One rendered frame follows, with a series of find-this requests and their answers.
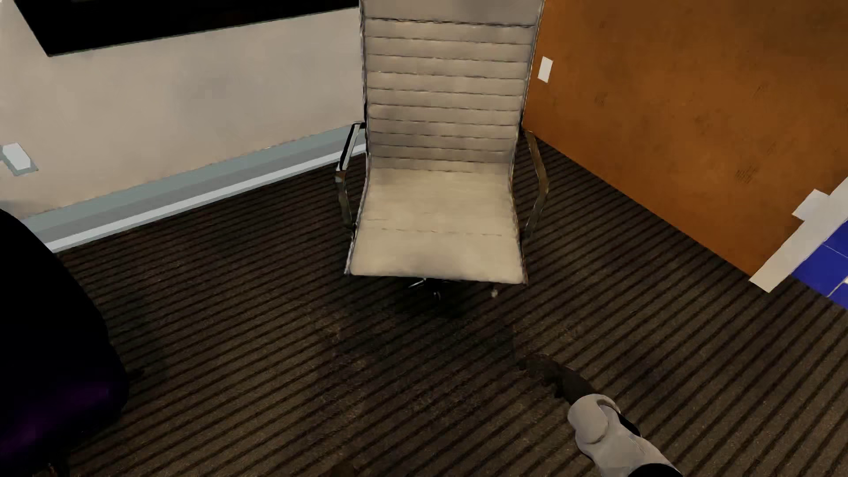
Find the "beige ribbed office chair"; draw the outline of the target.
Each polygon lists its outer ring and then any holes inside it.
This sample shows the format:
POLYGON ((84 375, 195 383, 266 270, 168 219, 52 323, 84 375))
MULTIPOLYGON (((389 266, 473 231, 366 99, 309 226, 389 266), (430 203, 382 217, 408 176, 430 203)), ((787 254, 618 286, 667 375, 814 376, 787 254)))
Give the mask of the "beige ribbed office chair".
POLYGON ((364 117, 334 174, 347 276, 528 282, 549 193, 522 128, 545 0, 359 0, 364 117))

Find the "grey white baseboard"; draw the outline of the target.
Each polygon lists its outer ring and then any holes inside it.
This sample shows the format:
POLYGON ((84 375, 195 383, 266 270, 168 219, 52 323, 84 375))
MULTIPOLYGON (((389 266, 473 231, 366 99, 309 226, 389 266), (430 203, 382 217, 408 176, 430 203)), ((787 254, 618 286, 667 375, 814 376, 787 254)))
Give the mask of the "grey white baseboard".
POLYGON ((52 252, 124 232, 338 162, 351 126, 23 219, 52 252))

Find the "blue and white door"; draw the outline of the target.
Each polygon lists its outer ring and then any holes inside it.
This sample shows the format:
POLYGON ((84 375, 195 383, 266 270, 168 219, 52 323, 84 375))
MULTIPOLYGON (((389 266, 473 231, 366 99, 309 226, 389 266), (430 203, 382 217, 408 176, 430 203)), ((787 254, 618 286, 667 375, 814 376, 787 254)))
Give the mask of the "blue and white door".
POLYGON ((848 310, 848 178, 831 193, 812 190, 792 215, 800 226, 750 282, 772 292, 791 276, 848 310))

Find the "dark purple-black furniture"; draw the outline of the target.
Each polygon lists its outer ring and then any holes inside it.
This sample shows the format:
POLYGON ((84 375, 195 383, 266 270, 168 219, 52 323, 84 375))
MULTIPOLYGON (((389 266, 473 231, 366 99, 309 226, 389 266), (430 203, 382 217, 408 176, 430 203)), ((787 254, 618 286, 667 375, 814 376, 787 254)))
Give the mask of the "dark purple-black furniture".
POLYGON ((121 416, 130 378, 64 264, 0 210, 0 477, 49 466, 121 416))

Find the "black wall panel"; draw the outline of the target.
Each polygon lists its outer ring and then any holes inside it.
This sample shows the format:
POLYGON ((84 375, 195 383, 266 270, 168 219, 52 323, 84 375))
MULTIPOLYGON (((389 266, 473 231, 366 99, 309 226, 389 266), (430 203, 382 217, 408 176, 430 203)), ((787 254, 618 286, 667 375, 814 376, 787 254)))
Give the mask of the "black wall panel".
POLYGON ((359 0, 12 0, 50 57, 355 8, 359 0))

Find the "white wall outlet plate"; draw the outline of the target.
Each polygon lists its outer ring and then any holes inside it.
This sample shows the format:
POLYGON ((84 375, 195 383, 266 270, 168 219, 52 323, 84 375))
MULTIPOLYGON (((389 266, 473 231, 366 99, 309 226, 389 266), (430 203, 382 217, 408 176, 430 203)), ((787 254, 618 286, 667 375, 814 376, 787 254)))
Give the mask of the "white wall outlet plate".
POLYGON ((38 167, 19 143, 0 145, 2 161, 15 177, 38 171, 38 167))

